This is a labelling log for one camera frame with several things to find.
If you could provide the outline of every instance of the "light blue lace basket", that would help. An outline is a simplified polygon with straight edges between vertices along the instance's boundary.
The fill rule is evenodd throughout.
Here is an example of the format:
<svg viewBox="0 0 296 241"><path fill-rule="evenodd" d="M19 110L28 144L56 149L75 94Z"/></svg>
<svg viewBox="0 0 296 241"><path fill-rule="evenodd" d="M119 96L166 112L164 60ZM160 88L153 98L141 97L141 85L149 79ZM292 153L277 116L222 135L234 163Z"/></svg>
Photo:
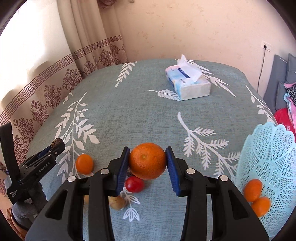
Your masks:
<svg viewBox="0 0 296 241"><path fill-rule="evenodd" d="M283 125L258 125L247 137L234 183L243 193L255 178L263 183L261 196L271 200L269 212L259 219L269 237L274 237L296 205L296 144Z"/></svg>

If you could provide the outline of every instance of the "metal screw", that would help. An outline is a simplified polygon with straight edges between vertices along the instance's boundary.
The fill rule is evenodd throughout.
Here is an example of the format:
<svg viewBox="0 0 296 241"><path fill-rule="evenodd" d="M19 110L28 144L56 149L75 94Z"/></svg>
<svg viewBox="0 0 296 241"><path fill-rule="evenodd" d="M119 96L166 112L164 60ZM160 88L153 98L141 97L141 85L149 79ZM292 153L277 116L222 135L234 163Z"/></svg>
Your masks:
<svg viewBox="0 0 296 241"><path fill-rule="evenodd" d="M226 175L222 175L220 176L221 181L227 182L228 181L228 177Z"/></svg>
<svg viewBox="0 0 296 241"><path fill-rule="evenodd" d="M106 174L108 174L110 171L109 171L109 169L107 169L107 168L104 168L104 169L102 169L101 170L101 174L103 174L103 175L106 175Z"/></svg>
<svg viewBox="0 0 296 241"><path fill-rule="evenodd" d="M75 176L69 176L67 180L68 180L68 182L71 183L71 182L74 182L76 180L76 177Z"/></svg>
<svg viewBox="0 0 296 241"><path fill-rule="evenodd" d="M188 168L188 169L186 170L186 172L187 172L188 174L194 174L194 173L195 173L195 170L194 170L193 168Z"/></svg>

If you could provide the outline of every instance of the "electrical cord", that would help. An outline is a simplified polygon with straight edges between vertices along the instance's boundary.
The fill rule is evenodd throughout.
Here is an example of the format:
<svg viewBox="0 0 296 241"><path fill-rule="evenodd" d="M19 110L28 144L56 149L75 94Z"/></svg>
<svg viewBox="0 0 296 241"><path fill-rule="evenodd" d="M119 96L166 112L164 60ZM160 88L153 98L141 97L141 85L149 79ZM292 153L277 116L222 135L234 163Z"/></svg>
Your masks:
<svg viewBox="0 0 296 241"><path fill-rule="evenodd" d="M258 86L257 86L257 93L258 93L258 91L259 91L259 82L260 82L260 77L261 77L262 70L263 70L263 65L264 65L264 59L265 59L266 49L267 49L267 46L264 45L263 63L262 63L261 72L260 72L260 75L259 75Z"/></svg>

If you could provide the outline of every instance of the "red cherry tomato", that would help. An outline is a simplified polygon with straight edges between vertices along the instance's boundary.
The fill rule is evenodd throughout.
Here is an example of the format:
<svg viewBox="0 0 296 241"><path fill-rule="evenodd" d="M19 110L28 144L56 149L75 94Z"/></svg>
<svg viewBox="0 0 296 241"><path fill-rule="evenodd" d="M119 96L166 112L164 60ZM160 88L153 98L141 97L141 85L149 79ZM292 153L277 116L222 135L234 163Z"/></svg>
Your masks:
<svg viewBox="0 0 296 241"><path fill-rule="evenodd" d="M138 177L129 177L126 180L126 189L129 192L140 192L144 189L144 181Z"/></svg>

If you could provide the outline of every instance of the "bed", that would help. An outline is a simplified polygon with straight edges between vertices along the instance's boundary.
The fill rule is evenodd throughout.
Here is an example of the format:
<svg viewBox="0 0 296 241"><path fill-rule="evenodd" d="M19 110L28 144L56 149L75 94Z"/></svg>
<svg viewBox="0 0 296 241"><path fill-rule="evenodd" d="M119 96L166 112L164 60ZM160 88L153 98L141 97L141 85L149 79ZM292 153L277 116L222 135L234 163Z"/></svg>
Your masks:
<svg viewBox="0 0 296 241"><path fill-rule="evenodd" d="M57 165L41 180L47 199L68 176L84 177L73 162L79 154L93 157L96 172L118 158L124 146L132 150L143 142L171 146L176 157L203 175L225 174L233 180L246 137L258 124L275 123L274 117L240 70L190 62L200 65L212 83L210 96L180 101L164 71L176 64L174 59L131 62L88 75L49 116L30 146L28 156L56 137L66 144ZM146 182L141 193L124 190L121 195L126 207L111 209L115 240L180 240L186 198L175 196L167 170ZM88 240L87 205L83 222Z"/></svg>

